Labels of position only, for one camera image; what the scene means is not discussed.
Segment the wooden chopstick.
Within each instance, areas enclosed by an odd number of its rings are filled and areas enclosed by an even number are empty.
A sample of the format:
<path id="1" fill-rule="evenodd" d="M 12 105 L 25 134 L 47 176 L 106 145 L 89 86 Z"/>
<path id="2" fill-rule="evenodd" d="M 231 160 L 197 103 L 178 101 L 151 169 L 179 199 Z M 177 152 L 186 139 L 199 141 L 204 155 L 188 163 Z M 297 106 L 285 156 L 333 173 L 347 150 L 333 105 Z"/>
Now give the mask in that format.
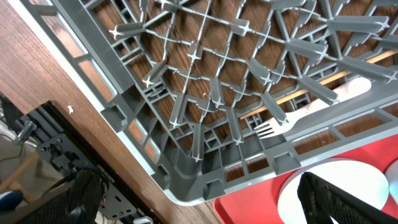
<path id="1" fill-rule="evenodd" d="M 383 52 L 373 58 L 370 58 L 368 60 L 366 60 L 366 63 L 369 64 L 375 64 L 378 61 L 384 60 L 385 58 L 391 57 L 393 55 L 395 55 L 397 53 L 397 50 L 388 50 L 386 52 Z M 338 80 L 340 78 L 343 78 L 347 75 L 349 75 L 350 73 L 354 73 L 354 71 L 351 70 L 343 70 L 341 72 L 335 73 L 334 75 L 327 77 L 323 80 L 320 80 L 318 84 L 314 84 L 314 80 L 307 80 L 304 81 L 303 86 L 301 89 L 294 91 L 293 93 L 290 93 L 288 95 L 283 96 L 282 98 L 277 99 L 275 102 L 280 105 L 282 103 L 285 103 L 286 101 L 289 101 L 291 99 L 294 99 L 300 95 L 303 95 L 305 93 L 310 92 L 311 94 L 318 96 L 320 95 L 321 97 L 325 97 L 325 94 L 322 93 L 323 91 L 325 91 L 325 89 L 322 87 L 320 87 L 321 85 L 326 85 L 328 83 L 331 83 L 335 80 Z"/>

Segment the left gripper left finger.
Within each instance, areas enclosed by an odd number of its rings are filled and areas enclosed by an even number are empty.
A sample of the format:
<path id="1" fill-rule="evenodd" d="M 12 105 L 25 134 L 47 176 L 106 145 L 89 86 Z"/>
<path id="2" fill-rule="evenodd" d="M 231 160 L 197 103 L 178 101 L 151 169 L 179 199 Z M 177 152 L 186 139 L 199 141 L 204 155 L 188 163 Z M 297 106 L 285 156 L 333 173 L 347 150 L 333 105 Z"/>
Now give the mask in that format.
<path id="1" fill-rule="evenodd" d="M 109 180 L 94 169 L 62 179 L 41 198 L 12 212 L 13 223 L 94 223 L 106 200 Z"/>

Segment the white plastic fork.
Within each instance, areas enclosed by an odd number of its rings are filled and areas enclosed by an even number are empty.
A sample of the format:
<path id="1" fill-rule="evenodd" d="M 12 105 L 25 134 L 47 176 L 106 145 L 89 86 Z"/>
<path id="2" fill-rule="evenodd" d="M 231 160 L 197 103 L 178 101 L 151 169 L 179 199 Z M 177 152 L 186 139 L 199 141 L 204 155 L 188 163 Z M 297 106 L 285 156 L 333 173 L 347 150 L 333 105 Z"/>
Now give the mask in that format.
<path id="1" fill-rule="evenodd" d="M 338 95 L 338 102 L 342 102 L 366 93 L 371 89 L 371 86 L 372 83 L 369 79 L 358 77 L 336 87 L 333 91 Z M 254 130 L 260 139 L 284 134 L 290 131 L 298 120 L 327 107 L 329 105 L 322 100 L 314 100 L 296 111 L 287 113 L 287 124 L 279 125 L 275 118 L 271 118 L 256 126 Z"/>

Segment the green bowl with food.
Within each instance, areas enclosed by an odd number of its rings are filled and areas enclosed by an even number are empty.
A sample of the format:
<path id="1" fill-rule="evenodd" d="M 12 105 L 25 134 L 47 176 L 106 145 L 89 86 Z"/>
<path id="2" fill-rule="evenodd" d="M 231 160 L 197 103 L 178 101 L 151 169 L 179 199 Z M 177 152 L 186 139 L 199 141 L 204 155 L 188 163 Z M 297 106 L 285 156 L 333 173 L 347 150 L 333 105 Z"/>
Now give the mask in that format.
<path id="1" fill-rule="evenodd" d="M 389 184 L 389 193 L 395 203 L 398 203 L 398 160 L 386 169 L 385 176 Z"/>

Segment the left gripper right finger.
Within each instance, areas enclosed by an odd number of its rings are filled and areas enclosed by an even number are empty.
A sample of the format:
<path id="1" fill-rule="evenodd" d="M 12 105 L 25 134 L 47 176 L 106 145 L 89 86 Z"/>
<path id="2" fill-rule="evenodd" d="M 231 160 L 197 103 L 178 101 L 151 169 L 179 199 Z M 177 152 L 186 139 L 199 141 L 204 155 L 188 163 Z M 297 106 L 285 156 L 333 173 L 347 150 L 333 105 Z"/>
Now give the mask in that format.
<path id="1" fill-rule="evenodd" d="M 311 173 L 301 175 L 297 189 L 309 224 L 397 224 L 397 219 Z"/>

